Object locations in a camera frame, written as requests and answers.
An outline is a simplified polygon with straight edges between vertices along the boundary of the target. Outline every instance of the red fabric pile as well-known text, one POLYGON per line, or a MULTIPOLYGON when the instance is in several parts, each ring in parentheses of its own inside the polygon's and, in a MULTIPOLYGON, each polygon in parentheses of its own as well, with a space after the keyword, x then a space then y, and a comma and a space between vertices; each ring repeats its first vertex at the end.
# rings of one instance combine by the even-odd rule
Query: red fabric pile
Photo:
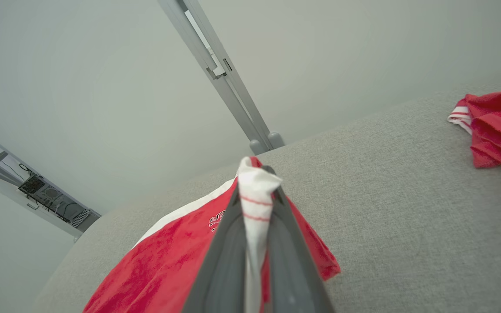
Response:
MULTIPOLYGON (((256 157, 251 160, 252 166, 262 166, 256 157)), ((236 186, 237 178, 217 198, 138 243, 107 275, 83 312, 180 312, 236 186)), ((322 279, 334 277, 341 272, 336 258, 295 205, 289 203, 322 279)), ((270 299, 269 277, 270 266, 264 262, 263 303, 270 299)))
POLYGON ((481 97, 466 95, 456 107, 469 109, 475 167, 501 165, 501 93, 489 93, 481 97))

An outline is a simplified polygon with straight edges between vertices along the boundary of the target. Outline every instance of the gray sofa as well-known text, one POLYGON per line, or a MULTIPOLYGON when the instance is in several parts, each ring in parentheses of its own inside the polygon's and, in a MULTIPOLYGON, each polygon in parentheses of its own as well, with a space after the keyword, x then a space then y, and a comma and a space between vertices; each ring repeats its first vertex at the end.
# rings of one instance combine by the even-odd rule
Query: gray sofa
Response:
MULTIPOLYGON (((471 137, 446 122, 466 93, 494 91, 501 73, 259 155, 342 267, 327 283, 336 311, 501 312, 501 167, 473 168, 471 137)), ((236 168, 100 218, 34 312, 81 312, 146 230, 236 168)))

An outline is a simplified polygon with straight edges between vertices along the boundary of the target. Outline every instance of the metal bracket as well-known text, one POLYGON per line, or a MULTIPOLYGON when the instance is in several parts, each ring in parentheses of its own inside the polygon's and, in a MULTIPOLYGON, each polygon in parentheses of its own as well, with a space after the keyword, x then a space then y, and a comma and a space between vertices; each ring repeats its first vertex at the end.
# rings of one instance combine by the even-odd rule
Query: metal bracket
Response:
POLYGON ((214 74, 214 71, 212 71, 212 70, 210 69, 210 67, 207 67, 207 68, 206 68, 206 71, 210 74, 210 77, 212 77, 212 79, 220 79, 220 77, 226 77, 226 76, 227 76, 227 73, 223 73, 223 74, 221 74, 221 75, 217 75, 217 76, 216 76, 216 75, 214 74))

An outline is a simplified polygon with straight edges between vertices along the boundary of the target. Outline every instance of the sofa cushion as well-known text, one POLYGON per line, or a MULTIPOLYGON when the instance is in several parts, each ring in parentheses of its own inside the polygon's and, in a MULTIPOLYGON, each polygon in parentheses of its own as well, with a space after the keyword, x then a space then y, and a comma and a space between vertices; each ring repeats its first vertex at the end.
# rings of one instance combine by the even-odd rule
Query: sofa cushion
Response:
MULTIPOLYGON (((340 262, 343 273, 327 283, 336 311, 501 311, 501 168, 475 169, 471 137, 446 122, 466 93, 494 91, 501 73, 259 156, 340 262)), ((148 228, 235 168, 100 218, 34 311, 82 311, 148 228)))

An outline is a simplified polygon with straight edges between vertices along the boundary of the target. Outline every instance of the black cable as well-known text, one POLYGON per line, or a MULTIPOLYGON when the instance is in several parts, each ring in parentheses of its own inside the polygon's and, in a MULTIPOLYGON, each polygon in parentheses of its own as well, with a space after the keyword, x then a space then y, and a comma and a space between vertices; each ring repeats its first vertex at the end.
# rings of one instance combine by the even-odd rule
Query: black cable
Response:
POLYGON ((70 206, 71 204, 78 204, 78 203, 76 203, 76 202, 71 202, 70 204, 67 204, 67 205, 65 206, 65 209, 63 210, 63 217, 65 217, 65 212, 67 212, 67 206, 70 206))
POLYGON ((10 170, 12 170, 17 176, 19 176, 23 182, 25 182, 24 178, 22 178, 22 176, 20 176, 17 172, 14 171, 14 169, 10 166, 7 165, 7 163, 1 161, 1 163, 5 164, 8 168, 10 168, 10 170))
POLYGON ((25 170, 26 172, 32 172, 30 169, 28 169, 28 167, 24 166, 24 164, 20 163, 18 166, 20 166, 20 168, 22 168, 23 170, 25 170))
MULTIPOLYGON (((32 198, 32 197, 31 197, 31 196, 29 196, 28 194, 26 194, 26 198, 27 198, 27 199, 30 199, 30 198, 32 198)), ((36 200, 36 199, 34 199, 34 198, 32 198, 32 200, 34 200, 34 202, 36 202, 36 206, 39 206, 39 205, 40 205, 40 204, 38 203, 38 200, 36 200)))

